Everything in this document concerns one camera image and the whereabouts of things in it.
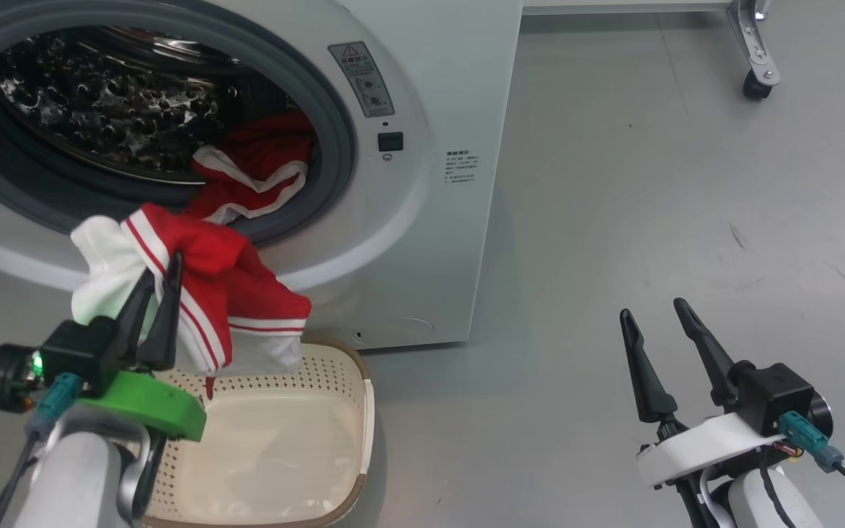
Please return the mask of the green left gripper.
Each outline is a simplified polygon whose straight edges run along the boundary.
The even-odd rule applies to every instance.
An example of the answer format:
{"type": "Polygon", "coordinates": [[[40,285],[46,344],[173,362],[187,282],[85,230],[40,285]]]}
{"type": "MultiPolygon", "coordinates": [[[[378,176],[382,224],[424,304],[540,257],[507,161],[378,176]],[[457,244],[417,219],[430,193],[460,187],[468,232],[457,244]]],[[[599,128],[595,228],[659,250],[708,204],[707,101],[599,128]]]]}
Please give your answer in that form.
{"type": "MultiPolygon", "coordinates": [[[[151,371],[167,371],[175,366],[182,281],[183,255],[174,253],[161,281],[156,316],[136,350],[156,284],[152,271],[143,271],[115,318],[117,328],[111,344],[115,359],[135,362],[136,354],[138,362],[151,371]]],[[[201,441],[207,425],[207,412],[198,397],[141,373],[120,372],[100,397],[82,397],[79,401],[178,440],[201,441]]]]}

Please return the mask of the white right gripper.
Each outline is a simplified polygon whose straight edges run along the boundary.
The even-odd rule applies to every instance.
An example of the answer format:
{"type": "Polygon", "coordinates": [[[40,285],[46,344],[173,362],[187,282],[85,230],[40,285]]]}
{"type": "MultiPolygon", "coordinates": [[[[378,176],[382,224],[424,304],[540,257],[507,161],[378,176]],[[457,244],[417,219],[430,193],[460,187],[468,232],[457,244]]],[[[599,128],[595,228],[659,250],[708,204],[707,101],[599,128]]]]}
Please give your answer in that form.
{"type": "MultiPolygon", "coordinates": [[[[673,306],[684,333],[700,354],[712,387],[713,404],[723,410],[738,410],[740,375],[756,366],[748,360],[732,360],[685,298],[675,298],[673,306]]],[[[634,315],[623,309],[619,318],[638,420],[673,421],[678,410],[676,400],[665,391],[648,360],[643,333],[634,315]]],[[[637,470],[643,484],[654,487],[784,439],[779,432],[762,436],[737,414],[725,414],[646,447],[637,454],[637,470]]]]}

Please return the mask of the white and red striped garment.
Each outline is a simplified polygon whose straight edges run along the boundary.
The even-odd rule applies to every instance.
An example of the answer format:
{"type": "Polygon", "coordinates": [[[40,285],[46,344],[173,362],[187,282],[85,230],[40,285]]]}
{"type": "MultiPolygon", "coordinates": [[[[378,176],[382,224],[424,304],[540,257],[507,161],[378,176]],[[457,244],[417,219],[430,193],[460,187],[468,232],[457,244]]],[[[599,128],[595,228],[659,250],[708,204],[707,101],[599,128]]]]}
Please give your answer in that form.
{"type": "Polygon", "coordinates": [[[153,320],[162,279],[180,255],[175,368],[209,381],[226,375],[298,373],[311,301],[282,284],[251,241],[232,228],[150,204],[122,221],[90,217],[70,238],[89,268],[71,298],[74,321],[117,317],[147,271],[155,278],[147,309],[147,319],[153,320]]]}

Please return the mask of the red garment with white hem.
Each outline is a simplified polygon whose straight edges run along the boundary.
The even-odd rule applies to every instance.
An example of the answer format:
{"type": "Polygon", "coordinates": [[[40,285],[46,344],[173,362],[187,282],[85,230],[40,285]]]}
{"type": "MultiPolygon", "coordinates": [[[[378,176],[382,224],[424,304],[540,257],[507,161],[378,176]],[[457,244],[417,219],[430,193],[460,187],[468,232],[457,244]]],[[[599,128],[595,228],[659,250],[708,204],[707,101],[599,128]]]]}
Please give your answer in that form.
{"type": "Polygon", "coordinates": [[[246,122],[192,155],[204,185],[186,214],[226,225],[285,207],[306,185],[318,137],[301,110],[246,122]]]}

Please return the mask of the black cylindrical right gripper motor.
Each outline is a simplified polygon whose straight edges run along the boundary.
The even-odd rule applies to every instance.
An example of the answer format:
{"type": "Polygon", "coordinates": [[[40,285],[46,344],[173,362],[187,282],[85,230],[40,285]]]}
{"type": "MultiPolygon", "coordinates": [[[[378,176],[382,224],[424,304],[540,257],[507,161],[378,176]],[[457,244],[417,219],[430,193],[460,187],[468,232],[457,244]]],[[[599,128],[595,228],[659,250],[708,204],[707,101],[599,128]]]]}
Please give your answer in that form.
{"type": "Polygon", "coordinates": [[[831,407],[817,391],[813,393],[807,418],[826,438],[830,439],[833,437],[835,426],[831,407]]]}

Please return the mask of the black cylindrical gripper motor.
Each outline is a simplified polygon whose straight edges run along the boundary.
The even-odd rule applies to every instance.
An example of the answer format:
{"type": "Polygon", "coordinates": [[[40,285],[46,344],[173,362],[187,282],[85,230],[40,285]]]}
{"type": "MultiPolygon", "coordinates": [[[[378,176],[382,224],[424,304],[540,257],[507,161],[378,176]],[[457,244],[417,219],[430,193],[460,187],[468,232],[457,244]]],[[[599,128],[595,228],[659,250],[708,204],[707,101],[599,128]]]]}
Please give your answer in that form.
{"type": "Polygon", "coordinates": [[[817,391],[813,393],[807,418],[826,438],[830,439],[833,437],[835,426],[831,407],[817,391]]]}
{"type": "Polygon", "coordinates": [[[33,408],[31,395],[38,388],[32,370],[36,351],[29,345],[0,345],[0,411],[23,414],[33,408]]]}

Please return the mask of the black cylindrical left gripper motor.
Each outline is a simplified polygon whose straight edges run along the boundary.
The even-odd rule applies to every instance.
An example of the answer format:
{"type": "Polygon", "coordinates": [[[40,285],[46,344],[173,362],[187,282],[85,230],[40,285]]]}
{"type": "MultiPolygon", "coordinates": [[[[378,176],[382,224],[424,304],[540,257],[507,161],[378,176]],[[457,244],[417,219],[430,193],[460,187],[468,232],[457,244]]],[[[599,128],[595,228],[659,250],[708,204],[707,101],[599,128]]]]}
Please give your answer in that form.
{"type": "Polygon", "coordinates": [[[31,395],[38,388],[32,370],[36,351],[29,345],[0,345],[0,411],[23,414],[33,408],[31,395]]]}

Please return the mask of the cream perforated laundry basket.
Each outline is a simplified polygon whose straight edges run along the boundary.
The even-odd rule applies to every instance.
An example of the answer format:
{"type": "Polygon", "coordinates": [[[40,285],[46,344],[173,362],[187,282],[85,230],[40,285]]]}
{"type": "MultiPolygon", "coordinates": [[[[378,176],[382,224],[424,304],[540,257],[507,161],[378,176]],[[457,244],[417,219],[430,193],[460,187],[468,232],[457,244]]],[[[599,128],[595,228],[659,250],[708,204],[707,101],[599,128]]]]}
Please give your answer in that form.
{"type": "Polygon", "coordinates": [[[169,441],[141,528],[330,528],[359,501],[373,451],[371,372],[312,339],[294,374],[158,377],[200,398],[202,440],[169,441]]]}

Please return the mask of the stainless steel washing machine drum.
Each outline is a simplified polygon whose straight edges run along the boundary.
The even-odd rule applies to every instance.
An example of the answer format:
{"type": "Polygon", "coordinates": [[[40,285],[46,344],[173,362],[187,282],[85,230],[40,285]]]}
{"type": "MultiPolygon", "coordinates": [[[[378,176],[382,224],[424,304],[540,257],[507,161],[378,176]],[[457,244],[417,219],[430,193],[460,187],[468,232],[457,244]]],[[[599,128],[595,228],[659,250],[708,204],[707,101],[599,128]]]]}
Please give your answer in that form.
{"type": "Polygon", "coordinates": [[[202,185],[191,169],[199,148],[299,109],[238,58],[128,26],[33,34],[1,51],[0,105],[67,157],[182,187],[202,185]]]}

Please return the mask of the white front-load washing machine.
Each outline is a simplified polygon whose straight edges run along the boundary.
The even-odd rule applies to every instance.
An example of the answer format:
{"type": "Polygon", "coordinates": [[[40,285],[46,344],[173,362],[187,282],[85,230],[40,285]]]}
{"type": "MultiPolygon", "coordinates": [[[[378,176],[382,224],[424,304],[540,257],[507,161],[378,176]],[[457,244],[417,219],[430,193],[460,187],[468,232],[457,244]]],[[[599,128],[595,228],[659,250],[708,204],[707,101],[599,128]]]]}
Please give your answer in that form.
{"type": "MultiPolygon", "coordinates": [[[[291,44],[354,121],[354,173],[341,200],[274,243],[245,235],[279,279],[311,298],[307,333],[356,348],[466,340],[525,0],[207,1],[291,44]],[[365,41],[393,116],[362,113],[328,51],[349,41],[365,41]],[[389,131],[402,131],[401,153],[378,151],[389,131]]],[[[255,219],[232,227],[242,233],[239,222],[255,219]]],[[[0,342],[43,340],[70,314],[85,271],[70,233],[0,230],[0,342]]]]}

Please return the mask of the grey warning sticker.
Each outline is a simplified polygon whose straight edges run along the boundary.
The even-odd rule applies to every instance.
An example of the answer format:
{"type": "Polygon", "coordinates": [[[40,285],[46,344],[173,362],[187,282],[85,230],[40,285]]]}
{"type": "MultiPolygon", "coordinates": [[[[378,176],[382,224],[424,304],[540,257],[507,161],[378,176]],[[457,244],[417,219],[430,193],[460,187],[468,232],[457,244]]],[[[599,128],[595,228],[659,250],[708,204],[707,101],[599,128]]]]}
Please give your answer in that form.
{"type": "Polygon", "coordinates": [[[372,118],[395,114],[386,81],[365,41],[332,44],[328,51],[348,79],[363,116],[372,118]]]}

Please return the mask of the grey partition frame with caster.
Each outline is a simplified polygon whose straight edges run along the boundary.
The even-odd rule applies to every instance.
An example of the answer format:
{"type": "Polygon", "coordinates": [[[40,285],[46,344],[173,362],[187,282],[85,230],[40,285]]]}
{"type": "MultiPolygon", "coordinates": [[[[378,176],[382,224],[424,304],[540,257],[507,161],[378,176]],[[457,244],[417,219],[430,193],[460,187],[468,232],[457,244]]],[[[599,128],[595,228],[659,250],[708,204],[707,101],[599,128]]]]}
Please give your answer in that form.
{"type": "Polygon", "coordinates": [[[750,101],[768,99],[781,77],[758,26],[758,0],[731,0],[725,13],[749,63],[749,73],[742,83],[742,96],[750,101]]]}

